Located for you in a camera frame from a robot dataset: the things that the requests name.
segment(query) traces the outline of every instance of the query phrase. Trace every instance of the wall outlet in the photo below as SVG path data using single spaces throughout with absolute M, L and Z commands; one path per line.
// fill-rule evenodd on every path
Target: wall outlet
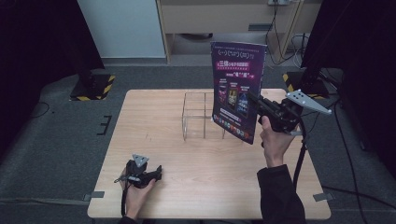
M 290 0 L 268 0 L 268 5 L 274 6 L 275 4 L 278 6 L 286 6 L 290 4 Z

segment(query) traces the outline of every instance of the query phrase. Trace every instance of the human hand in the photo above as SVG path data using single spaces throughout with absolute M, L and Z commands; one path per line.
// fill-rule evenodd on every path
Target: human hand
M 263 116 L 260 137 L 262 138 L 264 156 L 268 168 L 283 165 L 283 156 L 288 150 L 294 136 L 287 133 L 274 132 L 268 117 Z
M 120 181 L 122 190 L 125 189 L 125 181 Z M 155 186 L 155 179 L 152 179 L 148 185 L 143 189 L 138 189 L 130 184 L 128 181 L 126 182 L 127 186 L 127 194 L 125 199 L 125 216 L 130 217 L 134 220 L 137 220 L 137 215 L 139 214 L 140 209 L 145 203 L 149 192 Z

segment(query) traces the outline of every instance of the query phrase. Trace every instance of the gray carpet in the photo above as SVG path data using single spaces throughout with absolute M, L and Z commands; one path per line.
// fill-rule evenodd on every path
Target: gray carpet
M 286 86 L 281 75 L 295 67 L 267 67 L 263 88 Z M 209 66 L 108 67 L 116 76 L 105 100 L 69 101 L 78 77 L 71 76 L 43 89 L 40 104 L 21 130 L 7 158 L 0 166 L 0 199 L 42 198 L 81 201 L 93 191 L 106 150 L 117 122 L 125 93 L 130 89 L 212 88 Z M 322 105 L 337 96 L 318 100 Z M 396 181 L 374 152 L 361 150 L 345 111 L 338 106 L 337 117 L 351 155 L 360 193 L 396 205 Z M 105 135 L 101 123 L 111 121 Z M 354 191 L 347 151 L 335 116 L 304 116 L 309 131 L 308 150 L 322 185 Z M 335 199 L 329 201 L 332 217 L 308 223 L 363 223 L 357 198 L 351 193 L 325 189 Z M 389 206 L 361 197 L 367 222 L 396 223 L 396 211 Z M 88 205 L 44 203 L 0 203 L 0 223 L 92 223 Z M 95 220 L 117 223 L 117 220 Z

